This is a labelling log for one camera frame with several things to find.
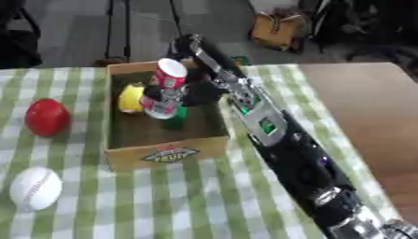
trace white baseball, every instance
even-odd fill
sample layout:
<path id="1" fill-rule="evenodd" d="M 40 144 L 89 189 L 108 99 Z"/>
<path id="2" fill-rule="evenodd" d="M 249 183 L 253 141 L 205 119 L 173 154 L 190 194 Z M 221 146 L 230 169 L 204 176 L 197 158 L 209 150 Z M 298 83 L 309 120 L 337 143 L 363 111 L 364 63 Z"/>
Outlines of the white baseball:
<path id="1" fill-rule="evenodd" d="M 34 167 L 15 177 L 10 185 L 10 199 L 17 207 L 41 210 L 55 203 L 62 190 L 63 182 L 55 172 Z"/>

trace green checkered tablecloth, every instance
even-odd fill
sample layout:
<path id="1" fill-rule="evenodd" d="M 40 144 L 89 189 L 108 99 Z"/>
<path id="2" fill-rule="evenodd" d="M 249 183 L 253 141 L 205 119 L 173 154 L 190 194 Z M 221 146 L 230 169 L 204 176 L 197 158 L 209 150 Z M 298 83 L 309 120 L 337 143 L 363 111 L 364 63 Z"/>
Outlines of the green checkered tablecloth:
<path id="1" fill-rule="evenodd" d="M 296 65 L 244 70 L 319 140 L 373 211 L 398 217 Z M 225 157 L 109 172 L 104 87 L 104 69 L 0 71 L 0 238 L 324 237 L 285 193 L 224 102 L 220 107 L 230 131 Z M 26 109 L 42 97 L 71 111 L 67 133 L 41 138 L 24 127 Z M 17 173 L 36 165 L 59 174 L 63 193 L 45 210 L 19 212 L 8 186 Z"/>

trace gray floor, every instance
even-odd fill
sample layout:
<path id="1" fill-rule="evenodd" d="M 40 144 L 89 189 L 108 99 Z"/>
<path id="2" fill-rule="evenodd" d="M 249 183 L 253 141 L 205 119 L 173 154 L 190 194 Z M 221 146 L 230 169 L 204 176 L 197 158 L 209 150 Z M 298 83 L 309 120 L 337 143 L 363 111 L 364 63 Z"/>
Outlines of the gray floor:
<path id="1" fill-rule="evenodd" d="M 33 0 L 28 10 L 40 24 L 43 67 L 87 66 L 103 58 L 108 0 Z M 229 55 L 251 63 L 336 63 L 349 50 L 333 46 L 319 54 L 307 44 L 302 55 L 264 49 L 247 40 L 253 11 L 246 0 L 174 0 L 186 33 L 204 34 Z M 122 0 L 116 0 L 112 55 L 123 54 Z M 132 0 L 132 60 L 158 60 L 177 36 L 169 0 Z"/>

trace black robot arm segment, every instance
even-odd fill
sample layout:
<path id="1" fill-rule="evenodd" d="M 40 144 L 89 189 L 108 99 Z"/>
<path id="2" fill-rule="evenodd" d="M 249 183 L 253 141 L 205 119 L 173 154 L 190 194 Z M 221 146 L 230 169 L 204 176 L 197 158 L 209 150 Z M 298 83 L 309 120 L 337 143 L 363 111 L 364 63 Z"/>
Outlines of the black robot arm segment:
<path id="1" fill-rule="evenodd" d="M 326 151 L 215 45 L 201 35 L 184 35 L 171 44 L 168 56 L 191 57 L 209 77 L 175 92 L 154 87 L 145 94 L 183 105 L 214 103 L 227 94 L 261 158 L 329 239 L 418 239 L 417 228 L 407 222 L 380 221 Z"/>

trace yellow ball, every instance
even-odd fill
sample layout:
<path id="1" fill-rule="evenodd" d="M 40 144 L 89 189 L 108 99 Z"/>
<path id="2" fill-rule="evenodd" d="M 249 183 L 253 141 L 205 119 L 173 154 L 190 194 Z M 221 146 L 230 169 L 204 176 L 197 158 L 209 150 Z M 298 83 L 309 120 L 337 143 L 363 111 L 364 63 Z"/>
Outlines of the yellow ball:
<path id="1" fill-rule="evenodd" d="M 124 113 L 136 113 L 144 110 L 139 100 L 144 94 L 142 85 L 127 85 L 118 99 L 118 108 Z"/>

